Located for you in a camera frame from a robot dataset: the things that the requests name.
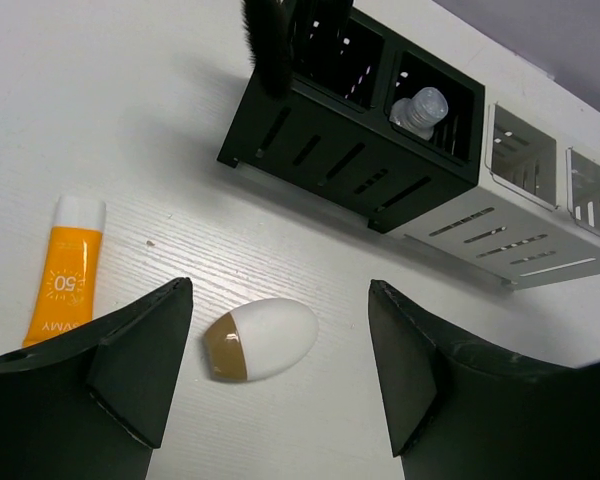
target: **white compartment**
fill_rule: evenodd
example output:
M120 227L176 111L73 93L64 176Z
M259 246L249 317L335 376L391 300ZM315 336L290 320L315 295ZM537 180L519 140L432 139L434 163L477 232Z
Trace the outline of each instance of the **white compartment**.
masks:
M600 157L493 91L486 98L478 186L389 235L517 289L600 274Z

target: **brush bristles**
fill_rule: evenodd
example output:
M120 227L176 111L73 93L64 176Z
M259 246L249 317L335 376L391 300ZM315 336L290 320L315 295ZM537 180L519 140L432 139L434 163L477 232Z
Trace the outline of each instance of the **brush bristles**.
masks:
M265 93L276 100L291 92L291 52L287 18L278 0L243 0L251 61Z

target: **translucent bottle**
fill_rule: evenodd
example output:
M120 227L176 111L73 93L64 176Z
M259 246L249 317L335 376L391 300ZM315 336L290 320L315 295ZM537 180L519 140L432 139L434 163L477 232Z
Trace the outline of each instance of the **translucent bottle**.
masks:
M426 87L413 98L401 98L391 107L391 120L396 125L425 140L433 135L433 127L449 112L449 105L440 90Z

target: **orange tube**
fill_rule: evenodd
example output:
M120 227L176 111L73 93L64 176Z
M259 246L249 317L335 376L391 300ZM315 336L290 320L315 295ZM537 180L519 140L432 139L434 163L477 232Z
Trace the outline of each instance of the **orange tube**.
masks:
M23 347L48 340L93 319L105 204L62 196L56 207L47 259Z

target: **wooden table surface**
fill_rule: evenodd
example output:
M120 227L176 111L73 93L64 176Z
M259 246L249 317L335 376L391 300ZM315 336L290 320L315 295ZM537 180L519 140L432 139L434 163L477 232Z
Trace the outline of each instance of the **wooden table surface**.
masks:
M600 114L428 0L356 5L600 151ZM366 318L372 278L505 347L600 358L600 277L509 294L276 179L215 162L250 75L238 0L0 2L0 354L26 333L61 193L105 200L96 315L175 276L195 310L149 479L399 479ZM210 381L199 337L283 296L320 318L298 365Z

